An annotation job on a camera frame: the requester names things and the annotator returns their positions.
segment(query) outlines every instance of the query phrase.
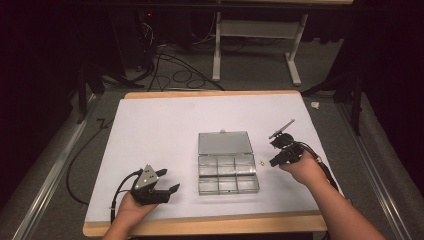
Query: hand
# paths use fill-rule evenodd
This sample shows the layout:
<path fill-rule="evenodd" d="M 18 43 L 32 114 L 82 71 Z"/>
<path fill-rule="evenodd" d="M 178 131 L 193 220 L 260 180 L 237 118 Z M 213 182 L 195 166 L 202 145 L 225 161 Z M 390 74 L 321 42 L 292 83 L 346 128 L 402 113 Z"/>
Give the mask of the hand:
<path fill-rule="evenodd" d="M 125 222 L 130 229 L 140 223 L 158 204 L 140 205 L 129 192 L 122 198 L 115 221 Z"/>
<path fill-rule="evenodd" d="M 327 182 L 324 171 L 306 150 L 303 150 L 302 157 L 298 162 L 280 164 L 280 169 L 291 173 L 296 181 L 306 187 L 309 187 L 313 183 Z"/>
<path fill-rule="evenodd" d="M 126 193 L 122 198 L 118 214 L 103 239 L 126 239 L 129 232 L 157 206 L 158 204 L 142 206 L 129 192 Z"/>

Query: aluminum rail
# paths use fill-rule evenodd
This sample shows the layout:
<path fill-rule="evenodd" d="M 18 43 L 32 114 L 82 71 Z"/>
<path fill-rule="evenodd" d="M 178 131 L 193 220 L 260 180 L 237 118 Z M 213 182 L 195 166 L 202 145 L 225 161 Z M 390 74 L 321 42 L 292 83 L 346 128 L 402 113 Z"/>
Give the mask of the aluminum rail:
<path fill-rule="evenodd" d="M 365 167 L 367 177 L 371 183 L 371 186 L 377 196 L 378 201 L 380 202 L 381 208 L 383 209 L 387 220 L 389 221 L 390 227 L 393 230 L 393 233 L 396 236 L 396 239 L 399 240 L 412 240 L 408 229 L 405 226 L 405 223 L 402 220 L 402 217 L 399 214 L 396 203 L 391 197 L 389 191 L 387 190 L 383 180 L 381 179 L 377 168 L 375 167 L 371 156 L 369 155 L 365 144 L 360 136 L 357 136 L 354 129 L 350 125 L 350 115 L 349 110 L 346 105 L 343 103 L 336 104 L 337 110 L 339 111 L 340 116 L 343 118 L 346 123 L 347 128 L 349 129 L 350 134 L 352 135 L 353 140 L 356 143 L 356 146 L 362 156 L 362 164 Z"/>
<path fill-rule="evenodd" d="M 384 13 L 386 7 L 352 7 L 345 4 L 292 4 L 292 3 L 143 3 L 120 1 L 84 1 L 69 0 L 65 6 L 89 8 L 142 8 L 162 11 L 211 11 L 211 12 L 287 12 L 291 14 L 307 13 L 343 13 L 343 14 L 378 14 Z"/>
<path fill-rule="evenodd" d="M 40 191 L 38 192 L 31 207 L 29 208 L 27 214 L 22 220 L 21 225 L 15 232 L 13 240 L 31 239 L 31 236 L 37 228 L 37 225 L 40 222 L 41 217 L 43 216 L 43 213 L 47 208 L 47 205 L 53 197 L 53 194 L 60 182 L 60 179 L 62 178 L 62 176 L 66 172 L 67 167 L 70 164 L 69 155 L 71 154 L 73 147 L 81 136 L 82 131 L 84 130 L 87 124 L 87 119 L 93 112 L 93 109 L 97 105 L 98 100 L 99 99 L 95 98 L 94 94 L 91 95 L 89 99 L 88 114 L 85 116 L 83 121 L 76 127 L 75 132 L 72 135 L 69 143 L 54 163 L 52 169 L 46 177 L 46 180 L 44 180 Z"/>

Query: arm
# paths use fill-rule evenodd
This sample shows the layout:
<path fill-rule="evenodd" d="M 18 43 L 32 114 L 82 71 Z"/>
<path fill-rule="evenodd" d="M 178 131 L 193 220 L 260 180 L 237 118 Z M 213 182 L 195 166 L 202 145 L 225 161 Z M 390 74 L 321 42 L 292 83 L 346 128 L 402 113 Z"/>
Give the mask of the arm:
<path fill-rule="evenodd" d="M 129 232 L 157 206 L 157 204 L 141 206 L 130 193 L 126 193 L 122 198 L 118 214 L 103 240 L 126 240 Z"/>
<path fill-rule="evenodd" d="M 304 151 L 299 162 L 280 165 L 311 192 L 321 211 L 332 239 L 385 239 L 380 232 L 357 211 L 327 181 L 313 157 Z"/>

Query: box lid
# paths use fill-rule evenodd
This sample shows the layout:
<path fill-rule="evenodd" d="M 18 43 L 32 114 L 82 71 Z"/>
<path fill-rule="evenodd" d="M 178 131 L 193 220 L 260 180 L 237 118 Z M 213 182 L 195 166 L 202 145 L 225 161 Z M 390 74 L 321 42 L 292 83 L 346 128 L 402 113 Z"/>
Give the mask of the box lid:
<path fill-rule="evenodd" d="M 199 133 L 199 155 L 252 154 L 247 132 Z"/>

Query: white paper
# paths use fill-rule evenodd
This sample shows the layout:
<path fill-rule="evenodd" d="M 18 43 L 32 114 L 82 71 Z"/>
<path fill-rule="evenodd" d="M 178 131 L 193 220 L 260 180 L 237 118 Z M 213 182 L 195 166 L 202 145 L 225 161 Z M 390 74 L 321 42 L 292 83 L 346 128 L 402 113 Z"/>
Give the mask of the white paper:
<path fill-rule="evenodd" d="M 280 150 L 273 148 L 268 137 L 291 119 L 295 122 L 285 132 L 310 145 L 329 166 L 298 93 L 121 100 L 85 221 L 109 221 L 119 184 L 146 164 L 156 171 L 168 169 L 156 189 L 181 184 L 169 203 L 161 204 L 147 219 L 318 210 L 306 187 L 269 164 Z M 259 193 L 199 196 L 198 134 L 221 130 L 248 132 Z M 134 180 L 123 189 L 129 189 Z"/>

